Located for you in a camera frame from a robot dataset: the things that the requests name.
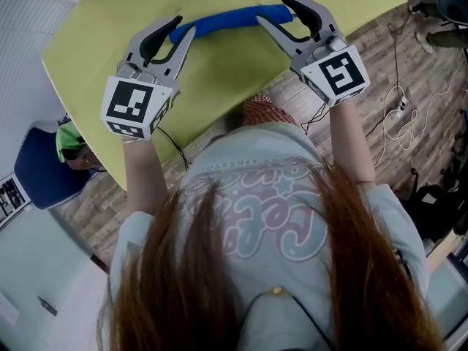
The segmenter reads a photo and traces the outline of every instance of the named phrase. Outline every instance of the yellow-green table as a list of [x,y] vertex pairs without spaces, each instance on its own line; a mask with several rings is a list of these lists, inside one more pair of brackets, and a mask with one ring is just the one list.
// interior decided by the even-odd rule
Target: yellow-green table
[[[316,0],[349,34],[406,0]],[[160,18],[183,15],[183,23],[207,15],[280,0],[81,0],[50,41],[42,60],[55,90],[101,163],[126,188],[121,138],[99,119],[102,95],[130,38]],[[299,20],[287,30],[308,34]],[[171,46],[167,41],[160,53]],[[262,28],[218,31],[196,39],[179,76],[181,95],[161,127],[182,147],[289,66],[290,60]],[[156,132],[162,161],[176,151]]]

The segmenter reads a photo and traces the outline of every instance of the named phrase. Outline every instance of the corrugated white panel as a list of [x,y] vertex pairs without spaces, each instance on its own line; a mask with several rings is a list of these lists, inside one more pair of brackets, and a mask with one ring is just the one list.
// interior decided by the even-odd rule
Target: corrugated white panel
[[0,0],[0,178],[35,121],[64,115],[40,55],[72,8],[67,0]]

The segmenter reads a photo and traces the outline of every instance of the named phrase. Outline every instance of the blue fabric roll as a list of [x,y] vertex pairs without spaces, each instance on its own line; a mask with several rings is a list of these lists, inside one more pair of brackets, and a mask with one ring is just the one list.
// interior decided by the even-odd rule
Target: blue fabric roll
[[185,25],[179,26],[175,31],[170,33],[169,38],[172,43],[177,42],[184,29],[193,23],[197,27],[195,38],[204,37],[213,31],[222,29],[256,26],[258,25],[257,19],[255,17],[257,14],[266,15],[279,24],[291,22],[293,20],[293,15],[283,4],[258,5],[256,7],[246,7],[230,10],[229,12],[211,15],[209,17],[195,20],[191,23],[186,23]]

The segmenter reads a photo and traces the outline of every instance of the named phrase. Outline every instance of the red checkered cloth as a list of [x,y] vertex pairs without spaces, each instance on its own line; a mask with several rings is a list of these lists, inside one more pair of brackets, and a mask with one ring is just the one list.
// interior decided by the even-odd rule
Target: red checkered cloth
[[275,106],[271,99],[261,92],[244,101],[243,110],[242,126],[264,124],[265,122],[287,122],[299,126],[290,114]]

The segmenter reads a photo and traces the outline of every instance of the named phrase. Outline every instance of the white cable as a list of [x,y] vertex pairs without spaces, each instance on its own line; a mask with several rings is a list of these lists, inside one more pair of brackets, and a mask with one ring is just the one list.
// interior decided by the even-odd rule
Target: white cable
[[[442,93],[437,93],[437,94],[434,94],[432,95],[431,97],[431,100],[429,101],[429,105],[427,107],[427,111],[426,111],[426,120],[424,121],[424,127],[423,127],[423,130],[421,131],[419,137],[416,137],[415,135],[415,121],[416,121],[416,118],[418,117],[418,111],[416,109],[414,109],[412,112],[411,112],[411,118],[409,120],[409,122],[407,122],[405,125],[403,125],[400,130],[398,131],[398,134],[396,135],[396,137],[392,137],[391,135],[388,134],[387,132],[387,128],[385,126],[385,122],[387,121],[387,118],[390,114],[393,114],[393,113],[397,113],[400,111],[399,108],[396,108],[396,109],[393,109],[391,110],[390,112],[386,113],[387,112],[387,100],[388,100],[388,96],[390,95],[390,93],[395,90],[396,88],[399,88],[402,92],[403,92],[403,98],[406,98],[405,95],[404,95],[404,90],[400,87],[400,86],[394,86],[392,87],[390,90],[388,90],[387,92],[387,95],[385,96],[385,101],[384,101],[384,104],[383,104],[383,115],[384,115],[384,119],[383,119],[383,123],[382,123],[382,132],[383,132],[383,149],[382,149],[382,153],[380,154],[380,158],[379,160],[377,161],[377,164],[374,165],[374,167],[377,167],[380,162],[382,161],[382,158],[383,158],[383,155],[385,153],[385,148],[386,148],[386,145],[387,145],[387,137],[391,140],[396,140],[396,142],[399,144],[400,148],[403,150],[403,151],[408,151],[413,142],[418,144],[419,141],[421,140],[421,138],[423,137],[424,135],[424,132],[426,131],[426,127],[427,127],[427,121],[429,119],[429,110],[431,109],[431,105],[432,105],[432,102],[434,101],[434,98],[435,97],[438,97],[438,96],[443,96],[445,94],[447,94],[450,90],[450,88],[452,87],[452,83],[453,83],[453,80],[455,79],[455,76],[456,76],[456,73],[458,72],[458,66],[460,64],[460,56],[457,56],[457,63],[456,63],[456,70],[455,72],[453,73],[452,75],[452,79],[450,81],[450,83],[448,84],[448,87],[447,87],[447,91],[445,92],[442,92]],[[411,125],[411,129],[408,129],[407,131],[403,132],[403,130],[408,126],[408,125]],[[409,134],[409,143],[408,143],[408,146],[407,147],[403,147],[403,145],[401,144],[400,142],[400,139],[402,139],[406,134]]]

